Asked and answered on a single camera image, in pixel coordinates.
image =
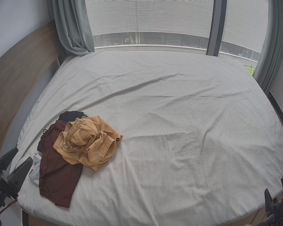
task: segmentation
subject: bed frame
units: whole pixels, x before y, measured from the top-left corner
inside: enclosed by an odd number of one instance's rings
[[[20,40],[0,58],[0,148],[24,99],[62,53],[64,48],[53,20]],[[229,226],[257,225],[264,217],[265,209],[261,208]],[[28,218],[30,226],[54,225],[32,216]]]

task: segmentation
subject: pile of clothes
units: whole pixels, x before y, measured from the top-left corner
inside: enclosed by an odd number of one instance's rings
[[[64,112],[43,131],[37,146],[42,156],[34,154],[35,165],[28,176],[39,186],[40,195],[69,208],[83,166],[97,172],[121,140],[122,135],[99,116]]]

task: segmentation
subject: white wall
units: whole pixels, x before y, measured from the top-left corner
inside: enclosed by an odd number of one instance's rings
[[[46,0],[0,0],[0,57],[48,22]]]
[[[18,41],[49,21],[46,0],[0,0],[0,57]],[[17,113],[21,117],[18,118],[16,115],[14,119],[14,121],[19,123],[18,125],[24,124],[31,108],[58,67],[59,62],[56,60],[25,98],[24,104]],[[13,126],[14,124],[12,123],[9,130],[9,133],[13,134],[12,137],[14,139],[8,142],[4,140],[6,143],[5,150],[1,151],[0,156],[12,147],[15,147],[22,126],[15,127]],[[5,200],[6,205],[10,201],[7,198]],[[0,215],[0,219],[3,226],[22,225],[21,207],[18,204],[12,205]]]
[[[277,77],[270,90],[281,111],[283,111],[283,61],[279,68]]]

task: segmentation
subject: corrugated metal siding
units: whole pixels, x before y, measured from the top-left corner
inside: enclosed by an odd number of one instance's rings
[[[136,0],[85,0],[92,35],[137,31]]]
[[[209,38],[213,0],[137,0],[138,31]]]
[[[92,35],[171,32],[209,37],[213,0],[86,0]]]
[[[266,0],[228,0],[222,40],[260,53],[267,22]]]
[[[243,65],[252,66],[254,68],[258,64],[254,60],[250,60],[250,59],[247,59],[247,58],[244,58],[244,57],[235,56],[235,55],[232,55],[232,54],[229,54],[229,53],[221,53],[221,52],[219,52],[218,56],[219,57],[233,59],[233,60],[239,60]]]
[[[123,50],[157,50],[157,51],[173,51],[185,53],[206,54],[206,49],[193,47],[174,46],[174,45],[116,45],[95,48],[95,52],[102,51],[123,51]]]

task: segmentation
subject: bed sheet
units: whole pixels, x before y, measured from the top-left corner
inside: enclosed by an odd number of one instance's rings
[[[283,129],[235,60],[163,51],[70,57],[33,107],[11,170],[37,153],[64,111],[99,115],[123,140],[95,173],[84,167],[70,208],[26,178],[18,202],[57,225],[225,225],[281,192]]]

